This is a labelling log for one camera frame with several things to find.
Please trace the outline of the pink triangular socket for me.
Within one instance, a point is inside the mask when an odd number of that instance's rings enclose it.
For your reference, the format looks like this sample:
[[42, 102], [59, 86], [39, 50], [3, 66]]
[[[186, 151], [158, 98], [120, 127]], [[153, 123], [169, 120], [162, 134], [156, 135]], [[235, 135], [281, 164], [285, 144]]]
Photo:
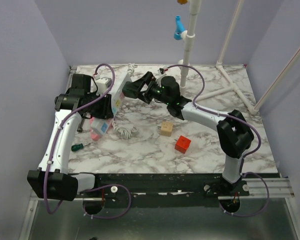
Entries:
[[107, 133], [107, 119], [95, 118], [90, 120], [90, 137], [93, 141], [98, 141]]

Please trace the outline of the beige cube plug adapter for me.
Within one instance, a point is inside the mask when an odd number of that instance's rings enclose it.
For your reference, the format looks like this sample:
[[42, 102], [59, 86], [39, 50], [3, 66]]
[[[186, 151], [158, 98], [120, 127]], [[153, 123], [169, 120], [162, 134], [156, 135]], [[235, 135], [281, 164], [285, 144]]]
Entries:
[[160, 127], [160, 135], [170, 137], [173, 132], [173, 123], [169, 121], [163, 121]]

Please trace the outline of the red cube plug adapter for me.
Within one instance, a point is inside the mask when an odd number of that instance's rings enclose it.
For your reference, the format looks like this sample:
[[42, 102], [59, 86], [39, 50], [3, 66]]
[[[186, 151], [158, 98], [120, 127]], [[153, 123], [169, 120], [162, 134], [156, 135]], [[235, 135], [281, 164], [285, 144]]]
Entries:
[[181, 135], [175, 143], [174, 149], [185, 154], [191, 144], [191, 140]]

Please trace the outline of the purple power strip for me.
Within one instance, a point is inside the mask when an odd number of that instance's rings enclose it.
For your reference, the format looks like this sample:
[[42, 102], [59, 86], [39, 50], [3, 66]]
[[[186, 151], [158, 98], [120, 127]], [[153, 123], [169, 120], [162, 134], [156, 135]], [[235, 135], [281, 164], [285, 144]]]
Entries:
[[106, 120], [107, 130], [109, 130], [109, 129], [111, 129], [113, 127], [113, 121], [114, 121], [113, 118], [109, 118], [109, 119]]

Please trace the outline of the dark green cube adapter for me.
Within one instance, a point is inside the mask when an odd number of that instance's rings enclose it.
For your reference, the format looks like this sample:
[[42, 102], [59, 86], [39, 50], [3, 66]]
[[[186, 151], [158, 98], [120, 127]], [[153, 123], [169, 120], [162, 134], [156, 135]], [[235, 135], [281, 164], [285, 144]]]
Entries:
[[139, 94], [139, 87], [139, 83], [127, 81], [123, 86], [122, 93], [126, 98], [137, 99]]

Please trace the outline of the white power strip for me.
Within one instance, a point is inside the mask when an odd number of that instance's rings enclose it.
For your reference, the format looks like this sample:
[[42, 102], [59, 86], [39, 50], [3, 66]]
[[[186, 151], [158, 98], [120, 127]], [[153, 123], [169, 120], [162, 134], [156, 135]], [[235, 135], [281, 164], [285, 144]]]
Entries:
[[123, 94], [123, 87], [125, 86], [125, 83], [131, 81], [131, 75], [128, 72], [122, 73], [119, 78], [114, 81], [114, 85], [109, 92], [111, 95], [111, 111], [113, 116], [117, 114], [125, 99], [125, 95]]

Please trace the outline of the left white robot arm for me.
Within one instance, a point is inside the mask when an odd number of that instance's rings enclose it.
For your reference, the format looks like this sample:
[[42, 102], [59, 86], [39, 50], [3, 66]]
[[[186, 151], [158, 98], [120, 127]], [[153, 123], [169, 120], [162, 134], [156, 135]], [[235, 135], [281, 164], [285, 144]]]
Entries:
[[67, 91], [54, 100], [54, 125], [45, 154], [36, 170], [29, 170], [27, 181], [36, 195], [60, 201], [72, 201], [79, 192], [94, 198], [101, 185], [87, 173], [68, 174], [72, 142], [86, 114], [108, 120], [114, 116], [111, 95], [100, 94], [98, 74], [75, 73]]

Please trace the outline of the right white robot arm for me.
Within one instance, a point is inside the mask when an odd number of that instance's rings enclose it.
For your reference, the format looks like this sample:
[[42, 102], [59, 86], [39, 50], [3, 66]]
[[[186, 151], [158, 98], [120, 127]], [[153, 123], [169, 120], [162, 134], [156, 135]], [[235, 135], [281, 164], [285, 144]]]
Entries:
[[158, 100], [167, 105], [167, 110], [175, 118], [198, 123], [217, 132], [221, 149], [225, 153], [224, 179], [220, 191], [231, 196], [238, 190], [237, 181], [241, 178], [243, 154], [251, 146], [254, 134], [242, 113], [233, 110], [230, 113], [217, 113], [210, 108], [194, 106], [193, 101], [181, 95], [180, 86], [172, 76], [164, 76], [157, 83], [151, 72], [128, 82], [123, 87], [127, 98], [139, 99], [147, 104]]

